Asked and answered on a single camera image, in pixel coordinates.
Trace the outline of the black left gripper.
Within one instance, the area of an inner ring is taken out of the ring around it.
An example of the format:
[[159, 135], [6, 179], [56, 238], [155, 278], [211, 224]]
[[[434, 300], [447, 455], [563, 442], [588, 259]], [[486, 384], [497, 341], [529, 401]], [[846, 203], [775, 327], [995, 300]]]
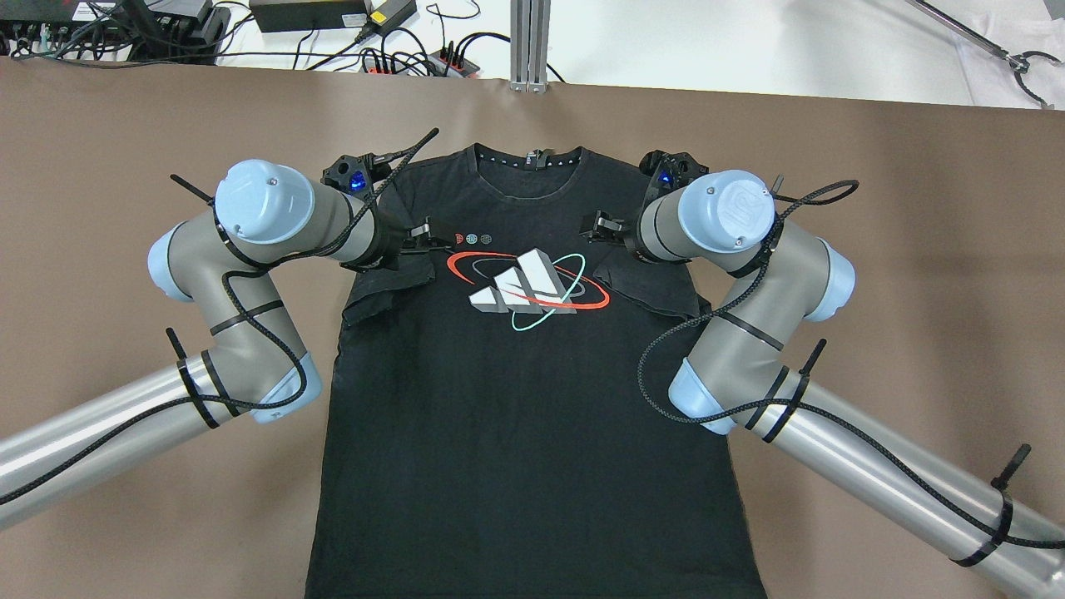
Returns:
[[419, 226], [412, 227], [398, 220], [377, 218], [373, 238], [373, 258], [368, 262], [371, 270], [400, 270], [399, 256], [404, 244], [416, 239], [412, 250], [414, 253], [433, 253], [433, 250], [453, 250], [455, 244], [442, 238], [433, 238], [433, 223], [425, 218]]

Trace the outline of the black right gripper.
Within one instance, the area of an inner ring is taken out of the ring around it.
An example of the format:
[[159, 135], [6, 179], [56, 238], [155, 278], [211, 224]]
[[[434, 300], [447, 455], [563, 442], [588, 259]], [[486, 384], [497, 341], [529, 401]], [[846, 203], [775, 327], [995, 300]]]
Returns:
[[606, 213], [594, 213], [589, 221], [591, 230], [581, 232], [581, 238], [586, 242], [623, 246], [635, 260], [643, 263], [649, 262], [646, 247], [642, 244], [639, 231], [632, 226], [630, 221], [612, 218]]

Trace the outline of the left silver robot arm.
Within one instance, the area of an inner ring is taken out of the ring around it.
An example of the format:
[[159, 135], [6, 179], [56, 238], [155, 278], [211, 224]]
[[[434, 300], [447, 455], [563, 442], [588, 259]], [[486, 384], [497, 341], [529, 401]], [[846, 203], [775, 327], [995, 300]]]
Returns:
[[168, 330], [171, 360], [2, 441], [2, 527], [250, 414], [271, 423], [322, 394], [323, 383], [271, 271], [313, 257], [349, 270], [392, 268], [425, 249], [428, 225], [404, 226], [379, 200], [412, 151], [342, 156], [312, 181], [261, 159], [230, 166], [204, 212], [150, 246], [150, 280], [191, 304], [206, 347]]

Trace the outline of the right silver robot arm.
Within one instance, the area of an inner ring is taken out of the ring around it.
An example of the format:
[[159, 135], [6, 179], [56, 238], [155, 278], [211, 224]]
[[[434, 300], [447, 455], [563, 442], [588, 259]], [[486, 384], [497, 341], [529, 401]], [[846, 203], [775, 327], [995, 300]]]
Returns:
[[650, 263], [704, 259], [734, 278], [724, 304], [697, 319], [704, 329], [669, 389], [672, 420], [721, 435], [742, 426], [1007, 596], [1061, 598], [1063, 529], [1007, 490], [1028, 446], [983, 482], [814, 383], [825, 339], [799, 369], [780, 360], [796, 329], [836, 314], [855, 285], [848, 259], [789, 216], [855, 187], [822, 187], [777, 211], [775, 190], [748, 171], [655, 174], [639, 215], [597, 210], [581, 236]]

